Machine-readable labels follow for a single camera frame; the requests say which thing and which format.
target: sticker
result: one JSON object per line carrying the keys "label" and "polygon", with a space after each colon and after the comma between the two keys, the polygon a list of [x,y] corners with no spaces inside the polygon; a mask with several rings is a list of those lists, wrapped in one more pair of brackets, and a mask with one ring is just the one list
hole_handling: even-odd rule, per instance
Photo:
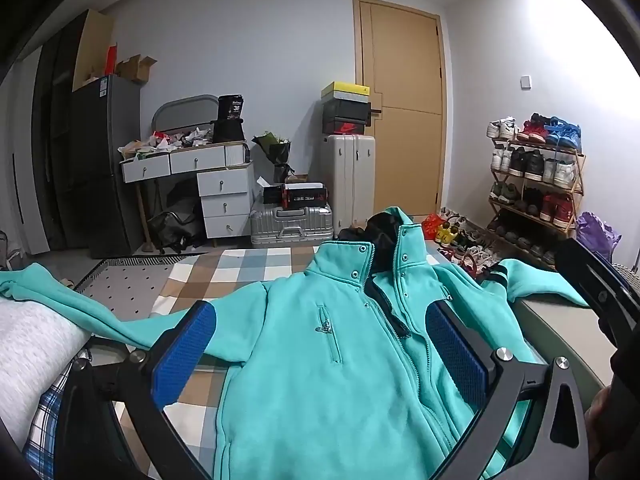
{"label": "sticker", "polygon": [[107,95],[107,83],[109,81],[108,77],[103,77],[100,79],[100,97],[104,97]]}

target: hand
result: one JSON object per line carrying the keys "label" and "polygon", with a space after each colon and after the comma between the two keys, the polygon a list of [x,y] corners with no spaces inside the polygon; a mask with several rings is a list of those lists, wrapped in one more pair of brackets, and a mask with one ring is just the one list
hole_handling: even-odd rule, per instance
{"label": "hand", "polygon": [[600,439],[595,423],[609,399],[610,391],[611,386],[601,389],[593,397],[591,407],[584,413],[584,424],[587,428],[587,442],[589,444],[589,460],[593,460],[600,452]]}

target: white pillow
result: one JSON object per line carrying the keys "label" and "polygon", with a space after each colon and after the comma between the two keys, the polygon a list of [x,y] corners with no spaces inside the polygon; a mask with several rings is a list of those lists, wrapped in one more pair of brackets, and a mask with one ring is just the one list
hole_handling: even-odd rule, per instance
{"label": "white pillow", "polygon": [[19,449],[40,396],[90,335],[48,306],[0,297],[0,417]]}

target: purple plastic bag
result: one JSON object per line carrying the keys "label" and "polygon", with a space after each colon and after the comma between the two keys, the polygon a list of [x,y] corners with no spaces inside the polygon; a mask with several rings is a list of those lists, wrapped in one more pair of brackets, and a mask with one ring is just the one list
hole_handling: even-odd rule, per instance
{"label": "purple plastic bag", "polygon": [[576,239],[582,245],[611,261],[613,249],[622,238],[621,234],[590,211],[585,211],[578,217],[575,229]]}

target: plaid fabric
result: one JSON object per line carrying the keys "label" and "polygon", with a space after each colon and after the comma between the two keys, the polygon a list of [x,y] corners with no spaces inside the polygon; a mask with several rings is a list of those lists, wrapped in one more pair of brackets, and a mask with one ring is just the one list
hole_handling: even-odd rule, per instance
{"label": "plaid fabric", "polygon": [[[81,350],[76,357],[89,358],[90,356],[86,350]],[[36,414],[31,421],[27,442],[22,449],[25,459],[42,480],[53,480],[53,446],[62,392],[65,389],[69,370],[71,370],[71,363],[40,397]]]}
{"label": "plaid fabric", "polygon": [[[317,247],[233,249],[190,256],[174,265],[154,303],[151,316],[179,312],[189,308],[196,300],[222,298],[249,283],[290,276],[306,269],[317,250]],[[428,254],[427,261],[436,265],[438,256],[440,254],[436,254],[436,257]],[[216,452],[216,417],[228,366],[228,363],[219,359],[204,356],[178,402],[164,408],[181,439],[211,476]],[[68,367],[42,396],[24,450],[31,465],[44,480],[52,478],[53,436],[67,374]],[[124,403],[116,402],[114,406],[122,433],[140,471],[159,479]]]}

